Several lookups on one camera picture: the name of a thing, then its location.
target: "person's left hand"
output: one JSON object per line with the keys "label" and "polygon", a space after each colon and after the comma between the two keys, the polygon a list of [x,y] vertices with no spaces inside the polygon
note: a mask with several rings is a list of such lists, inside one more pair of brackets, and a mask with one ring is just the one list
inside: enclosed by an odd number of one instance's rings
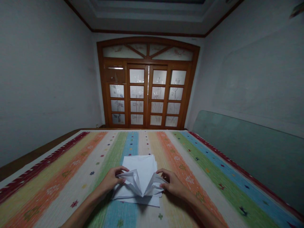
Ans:
{"label": "person's left hand", "polygon": [[124,178],[116,178],[118,174],[122,174],[123,170],[128,172],[129,170],[124,166],[117,166],[110,168],[102,182],[97,186],[94,192],[97,195],[107,194],[111,191],[117,184],[123,184],[126,180]]}

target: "blue stripe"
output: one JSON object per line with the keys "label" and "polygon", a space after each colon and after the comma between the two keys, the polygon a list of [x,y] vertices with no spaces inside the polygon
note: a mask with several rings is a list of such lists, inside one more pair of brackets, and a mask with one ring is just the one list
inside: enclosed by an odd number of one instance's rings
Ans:
{"label": "blue stripe", "polygon": [[[138,155],[138,132],[128,132],[120,160],[122,165],[124,156]],[[108,206],[103,227],[136,227],[138,206],[134,203],[123,203],[112,200]]]}
{"label": "blue stripe", "polygon": [[215,156],[211,149],[202,144],[188,132],[180,131],[180,133],[186,137],[199,151],[201,151],[215,166],[217,166],[230,180],[232,180],[239,187],[239,189],[248,195],[266,214],[268,214],[275,221],[275,223],[277,223],[278,226],[290,228],[289,224],[287,223],[289,222],[298,228],[304,227],[298,219],[293,217],[293,215],[289,215],[284,209],[274,203],[269,196],[262,193],[262,190],[258,189],[250,181],[240,175],[235,169],[227,165],[222,167],[222,160],[220,160],[218,156]]}

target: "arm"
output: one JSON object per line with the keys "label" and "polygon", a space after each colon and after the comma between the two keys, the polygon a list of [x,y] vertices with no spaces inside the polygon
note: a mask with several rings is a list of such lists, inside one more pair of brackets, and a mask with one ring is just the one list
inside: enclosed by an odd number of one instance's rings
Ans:
{"label": "arm", "polygon": [[112,190],[115,185],[122,184],[125,179],[119,179],[115,176],[123,173],[122,171],[129,171],[124,166],[111,168],[107,175],[97,188],[83,201],[83,203],[76,209],[71,217],[62,225],[61,228],[77,228],[82,227],[94,208],[104,199],[105,195]]}
{"label": "arm", "polygon": [[161,177],[165,179],[167,183],[161,184],[160,187],[168,190],[173,195],[186,201],[201,222],[206,228],[224,228],[225,226],[217,219],[206,207],[203,205],[194,194],[192,194],[178,179],[175,173],[166,169],[159,169],[156,172],[162,173]]}

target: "red stripe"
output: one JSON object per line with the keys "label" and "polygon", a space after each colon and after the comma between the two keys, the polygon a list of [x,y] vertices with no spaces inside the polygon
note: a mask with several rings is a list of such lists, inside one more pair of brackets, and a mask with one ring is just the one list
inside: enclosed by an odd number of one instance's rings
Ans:
{"label": "red stripe", "polygon": [[67,142],[65,145],[60,147],[58,150],[50,154],[48,157],[43,159],[41,162],[34,165],[28,171],[23,173],[21,176],[14,179],[4,188],[0,189],[0,204],[3,203],[7,198],[14,194],[18,189],[28,183],[31,179],[37,176],[42,170],[48,167],[52,162],[58,159],[61,155],[72,148],[77,142],[79,142],[84,136],[90,132],[82,132],[73,138],[71,141]]}
{"label": "red stripe", "polygon": [[273,198],[276,202],[278,202],[280,205],[282,205],[284,208],[286,208],[295,217],[297,217],[302,222],[304,221],[304,216],[300,212],[298,212],[292,206],[288,205],[284,200],[282,200],[273,191],[271,191],[269,188],[267,188],[265,185],[263,185],[261,182],[259,182],[257,179],[255,179],[247,171],[242,169],[238,164],[236,164],[234,161],[232,161],[230,158],[228,158],[226,155],[224,155],[222,152],[220,152],[218,149],[216,149],[213,145],[208,143],[206,140],[204,140],[198,134],[191,132],[191,131],[188,131],[188,132],[191,135],[193,135],[195,138],[197,138],[200,142],[202,142],[204,145],[206,145],[208,148],[210,148],[217,155],[219,155],[221,158],[223,158],[227,163],[229,163],[231,166],[233,166],[235,169],[237,169],[242,175],[244,175],[246,178],[248,178],[250,181],[252,181],[256,186],[258,186],[265,193],[267,193],[271,198]]}

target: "hand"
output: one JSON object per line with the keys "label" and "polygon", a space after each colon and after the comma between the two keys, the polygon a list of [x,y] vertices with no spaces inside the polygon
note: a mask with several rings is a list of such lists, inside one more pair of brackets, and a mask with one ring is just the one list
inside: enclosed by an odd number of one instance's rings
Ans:
{"label": "hand", "polygon": [[178,179],[177,175],[169,170],[166,169],[159,169],[156,171],[157,174],[162,173],[161,177],[169,182],[160,184],[161,188],[168,190],[170,193],[177,197],[182,197],[187,193],[189,190],[183,185],[183,183]]}
{"label": "hand", "polygon": [[94,192],[97,195],[107,194],[111,191],[117,184],[123,184],[126,180],[124,178],[116,178],[118,174],[122,174],[123,170],[128,172],[129,170],[124,166],[117,166],[110,168],[102,182],[97,186]]}

